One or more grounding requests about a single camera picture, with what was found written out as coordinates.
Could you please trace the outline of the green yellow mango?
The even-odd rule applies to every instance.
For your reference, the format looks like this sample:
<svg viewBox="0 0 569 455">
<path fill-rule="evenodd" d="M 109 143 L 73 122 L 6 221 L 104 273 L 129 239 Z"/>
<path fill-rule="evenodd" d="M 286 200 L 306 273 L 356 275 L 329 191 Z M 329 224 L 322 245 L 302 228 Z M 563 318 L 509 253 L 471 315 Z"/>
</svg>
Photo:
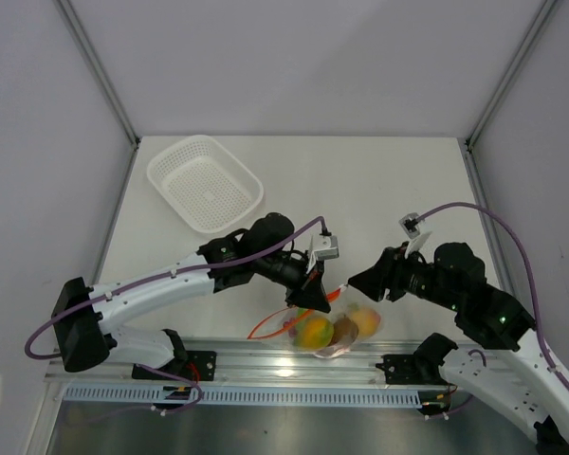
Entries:
<svg viewBox="0 0 569 455">
<path fill-rule="evenodd" d="M 299 334 L 293 338 L 293 344 L 303 350 L 320 350 L 329 345 L 333 332 L 333 323 L 328 318 L 308 318 Z"/>
</svg>

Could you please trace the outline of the clear zip top bag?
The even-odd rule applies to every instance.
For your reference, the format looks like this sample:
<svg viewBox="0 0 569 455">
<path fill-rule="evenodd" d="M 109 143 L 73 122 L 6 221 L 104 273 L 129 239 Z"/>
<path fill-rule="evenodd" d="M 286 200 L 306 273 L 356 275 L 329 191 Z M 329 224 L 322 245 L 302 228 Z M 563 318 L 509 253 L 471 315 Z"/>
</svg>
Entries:
<svg viewBox="0 0 569 455">
<path fill-rule="evenodd" d="M 330 359 L 349 352 L 381 330 L 382 311 L 377 304 L 347 284 L 327 294 L 326 313 L 287 307 L 268 315 L 247 339 L 288 351 Z"/>
</svg>

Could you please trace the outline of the brown kiwi fruit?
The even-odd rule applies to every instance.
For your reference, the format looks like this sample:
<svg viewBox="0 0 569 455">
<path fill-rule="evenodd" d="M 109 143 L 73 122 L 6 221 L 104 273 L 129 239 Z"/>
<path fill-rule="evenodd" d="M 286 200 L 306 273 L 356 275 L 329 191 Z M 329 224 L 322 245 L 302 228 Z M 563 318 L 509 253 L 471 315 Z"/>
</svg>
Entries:
<svg viewBox="0 0 569 455">
<path fill-rule="evenodd" d="M 358 337 L 358 326 L 350 318 L 339 318 L 333 324 L 333 328 L 334 332 L 330 341 L 331 345 L 349 345 Z"/>
</svg>

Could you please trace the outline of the orange fruit with leaf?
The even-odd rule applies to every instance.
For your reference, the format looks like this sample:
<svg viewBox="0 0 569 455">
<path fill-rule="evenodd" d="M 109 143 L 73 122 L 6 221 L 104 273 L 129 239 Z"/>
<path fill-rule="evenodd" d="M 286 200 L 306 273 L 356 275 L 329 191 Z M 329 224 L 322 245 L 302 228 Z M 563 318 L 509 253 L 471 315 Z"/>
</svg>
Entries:
<svg viewBox="0 0 569 455">
<path fill-rule="evenodd" d="M 363 306 L 352 310 L 349 319 L 358 327 L 358 337 L 372 337 L 379 329 L 381 323 L 380 314 L 371 307 Z"/>
</svg>

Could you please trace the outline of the red grape bunch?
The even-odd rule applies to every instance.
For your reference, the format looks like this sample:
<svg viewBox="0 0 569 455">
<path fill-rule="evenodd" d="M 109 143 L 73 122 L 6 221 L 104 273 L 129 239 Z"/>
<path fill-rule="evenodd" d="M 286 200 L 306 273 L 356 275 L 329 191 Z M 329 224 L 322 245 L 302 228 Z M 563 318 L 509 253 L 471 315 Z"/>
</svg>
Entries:
<svg viewBox="0 0 569 455">
<path fill-rule="evenodd" d="M 283 334 L 289 339 L 293 339 L 299 334 L 301 329 L 304 327 L 304 324 L 305 324 L 305 318 L 303 318 L 302 316 L 297 316 L 287 319 L 283 323 L 282 327 Z"/>
</svg>

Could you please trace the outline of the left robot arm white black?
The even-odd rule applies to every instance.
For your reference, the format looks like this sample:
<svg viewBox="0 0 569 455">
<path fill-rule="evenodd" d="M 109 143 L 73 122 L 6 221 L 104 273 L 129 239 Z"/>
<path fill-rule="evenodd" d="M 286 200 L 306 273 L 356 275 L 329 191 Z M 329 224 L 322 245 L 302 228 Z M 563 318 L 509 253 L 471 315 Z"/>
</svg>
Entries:
<svg viewBox="0 0 569 455">
<path fill-rule="evenodd" d="M 338 240 L 324 228 L 307 250 L 286 248 L 304 232 L 271 212 L 155 274 L 95 286 L 83 278 L 66 282 L 52 313 L 64 370 L 80 373 L 110 361 L 133 365 L 136 378 L 143 376 L 142 367 L 150 368 L 151 375 L 178 378 L 186 370 L 188 354 L 177 331 L 144 331 L 128 321 L 245 285 L 254 276 L 282 286 L 289 306 L 329 312 L 321 279 L 325 261 L 339 256 Z"/>
</svg>

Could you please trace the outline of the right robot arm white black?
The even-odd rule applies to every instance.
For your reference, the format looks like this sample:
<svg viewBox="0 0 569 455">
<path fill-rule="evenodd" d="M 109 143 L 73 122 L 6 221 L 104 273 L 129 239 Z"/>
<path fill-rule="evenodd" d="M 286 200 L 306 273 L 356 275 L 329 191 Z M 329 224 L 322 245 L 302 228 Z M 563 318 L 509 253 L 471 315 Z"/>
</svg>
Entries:
<svg viewBox="0 0 569 455">
<path fill-rule="evenodd" d="M 454 314 L 455 325 L 481 354 L 493 353 L 510 370 L 472 359 L 442 334 L 427 337 L 410 355 L 384 355 L 377 368 L 389 384 L 460 386 L 520 429 L 540 454 L 569 454 L 569 379 L 548 364 L 537 323 L 511 295 L 486 280 L 485 264 L 465 243 L 439 246 L 432 262 L 408 244 L 387 247 L 369 269 L 349 279 L 373 301 L 406 295 Z"/>
</svg>

